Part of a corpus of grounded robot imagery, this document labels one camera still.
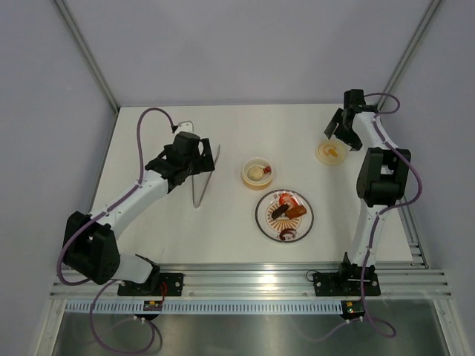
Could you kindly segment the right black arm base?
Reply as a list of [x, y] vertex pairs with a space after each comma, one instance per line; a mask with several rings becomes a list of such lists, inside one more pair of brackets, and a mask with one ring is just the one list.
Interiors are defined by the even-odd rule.
[[313, 284], [317, 297], [377, 297], [381, 295], [378, 275], [374, 271], [366, 271], [361, 284], [361, 275], [342, 277], [338, 272], [322, 273], [310, 270], [306, 278]]

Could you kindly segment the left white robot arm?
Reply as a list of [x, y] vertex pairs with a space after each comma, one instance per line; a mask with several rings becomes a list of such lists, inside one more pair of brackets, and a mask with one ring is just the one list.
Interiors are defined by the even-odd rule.
[[182, 185], [188, 177], [211, 175], [220, 149], [209, 139], [182, 131], [157, 157], [141, 167], [139, 178], [104, 207], [69, 216], [58, 266], [66, 265], [98, 285], [123, 281], [144, 295], [160, 287], [160, 267], [140, 255], [121, 254], [117, 240], [150, 205]]

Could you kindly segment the brown braised meat strip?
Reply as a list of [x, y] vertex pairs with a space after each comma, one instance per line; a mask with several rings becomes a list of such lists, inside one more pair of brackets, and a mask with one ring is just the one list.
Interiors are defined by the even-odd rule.
[[307, 209], [303, 205], [298, 205], [293, 208], [286, 210], [285, 214], [288, 219], [296, 219], [307, 213]]

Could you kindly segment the metal food tongs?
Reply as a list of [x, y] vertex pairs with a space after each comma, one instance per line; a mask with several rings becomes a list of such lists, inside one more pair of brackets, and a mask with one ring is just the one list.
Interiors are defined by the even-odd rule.
[[[216, 147], [212, 146], [212, 158], [214, 167], [217, 167], [217, 162], [220, 158], [221, 145]], [[192, 192], [192, 205], [194, 208], [199, 208], [203, 202], [206, 190], [211, 181], [214, 171], [201, 173], [191, 177], [191, 192]]]

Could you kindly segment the dark sea cucumber piece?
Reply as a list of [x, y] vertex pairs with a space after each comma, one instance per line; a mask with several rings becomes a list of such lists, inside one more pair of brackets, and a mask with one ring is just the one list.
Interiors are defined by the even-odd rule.
[[271, 218], [273, 220], [276, 220], [277, 218], [279, 218], [280, 216], [282, 216], [283, 214], [285, 214], [285, 212], [288, 210], [289, 208], [289, 205], [288, 204], [282, 204], [280, 205], [278, 208], [276, 208], [272, 213], [271, 213]]

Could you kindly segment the patterned round plate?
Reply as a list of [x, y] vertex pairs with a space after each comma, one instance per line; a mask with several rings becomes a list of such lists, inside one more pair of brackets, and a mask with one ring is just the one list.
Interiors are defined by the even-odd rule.
[[[279, 196], [282, 193], [290, 193], [296, 198], [301, 205], [307, 209], [307, 213], [296, 219], [288, 219], [286, 214], [283, 214], [276, 220], [271, 218], [271, 213], [280, 206]], [[279, 243], [294, 243], [305, 238], [312, 230], [315, 222], [315, 215], [307, 198], [297, 191], [292, 190], [274, 190], [264, 194], [255, 207], [255, 222], [258, 229], [266, 237]], [[284, 229], [295, 229], [297, 231], [296, 237], [293, 240], [282, 241], [279, 239], [279, 234]]]

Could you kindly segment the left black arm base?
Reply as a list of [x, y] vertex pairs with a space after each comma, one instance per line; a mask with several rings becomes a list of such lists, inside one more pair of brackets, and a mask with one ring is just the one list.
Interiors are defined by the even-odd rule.
[[119, 285], [117, 294], [126, 297], [180, 297], [183, 291], [184, 274], [160, 272], [144, 283], [125, 281]]

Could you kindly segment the right aluminium frame post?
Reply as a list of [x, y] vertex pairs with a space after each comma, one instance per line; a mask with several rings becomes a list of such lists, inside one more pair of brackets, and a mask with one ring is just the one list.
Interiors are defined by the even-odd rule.
[[404, 50], [402, 51], [402, 54], [396, 63], [396, 66], [392, 70], [389, 79], [383, 88], [384, 93], [393, 93], [397, 84], [402, 79], [404, 72], [408, 68], [410, 61], [416, 55], [416, 52], [419, 49], [426, 33], [428, 32], [433, 20], [436, 18], [436, 15], [441, 10], [444, 3], [445, 1], [443, 0], [431, 0], [428, 2], [427, 7], [421, 15], [413, 32], [411, 33], [411, 36], [407, 41], [407, 44], [405, 45]]

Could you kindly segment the round beige container lid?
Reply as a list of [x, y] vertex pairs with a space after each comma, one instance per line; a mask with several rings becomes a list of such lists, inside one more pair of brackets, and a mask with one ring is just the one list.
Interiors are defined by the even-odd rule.
[[347, 152], [347, 147], [341, 141], [327, 139], [319, 143], [315, 156], [324, 165], [336, 166], [344, 162]]

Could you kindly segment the round beige lunch container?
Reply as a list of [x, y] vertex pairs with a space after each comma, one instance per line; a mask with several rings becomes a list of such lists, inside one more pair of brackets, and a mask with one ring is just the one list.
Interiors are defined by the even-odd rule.
[[269, 160], [255, 157], [245, 162], [240, 176], [247, 188], [256, 191], [263, 190], [272, 183], [274, 168]]

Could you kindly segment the red pepper slice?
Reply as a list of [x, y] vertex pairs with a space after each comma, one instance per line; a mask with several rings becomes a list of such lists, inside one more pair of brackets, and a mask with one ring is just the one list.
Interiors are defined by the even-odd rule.
[[299, 201], [297, 201], [296, 198], [294, 198], [294, 196], [290, 193], [282, 193], [279, 196], [279, 204], [280, 205], [287, 204], [288, 206], [293, 206], [293, 207], [297, 207], [300, 205]]

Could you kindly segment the aluminium frame post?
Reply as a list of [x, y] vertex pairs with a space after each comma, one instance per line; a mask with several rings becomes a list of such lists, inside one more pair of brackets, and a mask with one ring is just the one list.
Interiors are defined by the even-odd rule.
[[99, 90], [107, 101], [109, 107], [113, 111], [114, 115], [119, 114], [120, 105], [108, 84], [106, 78], [104, 77], [103, 72], [101, 71], [97, 61], [93, 55], [90, 46], [88, 45], [86, 38], [80, 29], [79, 23], [76, 20], [72, 9], [70, 8], [67, 1], [64, 0], [53, 0], [52, 5], [58, 12], [60, 18], [62, 19], [67, 31], [73, 39], [73, 43], [76, 46], [76, 49], [79, 51], [86, 67], [91, 72], [94, 81], [96, 82]]
[[416, 52], [419, 49], [426, 33], [428, 32], [433, 20], [436, 18], [436, 15], [441, 10], [444, 3], [445, 1], [443, 0], [431, 0], [428, 2], [427, 7], [421, 15], [413, 32], [411, 33], [411, 36], [407, 41], [407, 44], [405, 45], [404, 50], [402, 51], [402, 54], [396, 63], [396, 66], [392, 70], [389, 79], [383, 88], [384, 93], [393, 93], [397, 84], [402, 79], [404, 72], [408, 68], [410, 61], [416, 55]]

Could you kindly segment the dark red octopus tentacle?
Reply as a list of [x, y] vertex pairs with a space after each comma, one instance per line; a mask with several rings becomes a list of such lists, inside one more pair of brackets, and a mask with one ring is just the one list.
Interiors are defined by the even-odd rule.
[[280, 234], [279, 234], [279, 239], [282, 241], [287, 241], [287, 240], [293, 240], [296, 237], [297, 231], [295, 229], [284, 229]]

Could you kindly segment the aluminium mounting rail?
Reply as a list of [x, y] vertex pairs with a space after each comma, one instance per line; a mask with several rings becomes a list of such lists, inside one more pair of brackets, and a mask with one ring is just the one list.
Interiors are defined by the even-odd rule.
[[[303, 300], [314, 299], [309, 281], [315, 271], [330, 271], [335, 264], [230, 264], [162, 266], [162, 271], [181, 273], [183, 300]], [[381, 299], [451, 299], [444, 272], [424, 265], [383, 264], [376, 270]]]

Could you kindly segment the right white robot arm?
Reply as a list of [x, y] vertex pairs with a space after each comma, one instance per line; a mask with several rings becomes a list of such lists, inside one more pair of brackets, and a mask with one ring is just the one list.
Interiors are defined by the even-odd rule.
[[369, 268], [375, 264], [376, 249], [388, 211], [404, 196], [411, 153], [401, 149], [383, 128], [376, 105], [366, 102], [362, 89], [344, 92], [339, 108], [324, 130], [351, 151], [364, 149], [356, 193], [361, 207], [355, 236], [346, 259], [351, 266]]

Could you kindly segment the white round bun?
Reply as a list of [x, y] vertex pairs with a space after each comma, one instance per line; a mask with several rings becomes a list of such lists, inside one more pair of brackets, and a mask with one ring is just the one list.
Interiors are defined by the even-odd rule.
[[253, 182], [261, 181], [263, 179], [264, 174], [265, 173], [263, 172], [263, 168], [258, 165], [250, 167], [247, 171], [247, 177]]

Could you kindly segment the left aluminium frame post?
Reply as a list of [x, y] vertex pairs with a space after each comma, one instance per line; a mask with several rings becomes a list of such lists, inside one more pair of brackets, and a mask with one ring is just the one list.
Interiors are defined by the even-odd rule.
[[67, 1], [64, 0], [53, 0], [52, 5], [58, 12], [60, 18], [62, 19], [67, 31], [73, 39], [73, 43], [76, 46], [76, 49], [79, 51], [86, 67], [91, 72], [94, 81], [96, 82], [99, 90], [107, 101], [109, 107], [113, 111], [114, 115], [119, 114], [120, 105], [108, 84], [106, 78], [104, 77], [103, 72], [101, 71], [97, 61], [93, 55], [90, 46], [88, 45], [86, 38], [80, 29], [79, 23], [76, 20], [72, 9], [70, 8]]

